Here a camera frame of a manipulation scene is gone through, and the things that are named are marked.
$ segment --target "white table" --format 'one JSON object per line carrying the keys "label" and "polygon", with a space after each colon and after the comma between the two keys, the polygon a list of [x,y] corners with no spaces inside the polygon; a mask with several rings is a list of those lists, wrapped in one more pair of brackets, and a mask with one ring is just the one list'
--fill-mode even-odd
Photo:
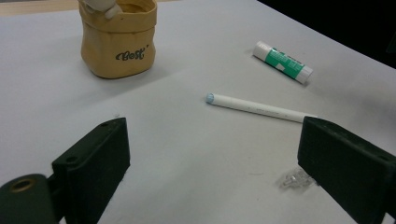
{"label": "white table", "polygon": [[[52,174],[96,125],[125,117],[131,167],[100,223],[355,223],[297,167],[302,124],[205,103],[209,92],[317,114],[396,154],[396,71],[254,0],[159,3],[156,60],[93,75],[76,10],[0,18],[0,183]],[[252,56],[262,40],[314,69],[305,86]],[[392,223],[386,217],[384,223]]]}

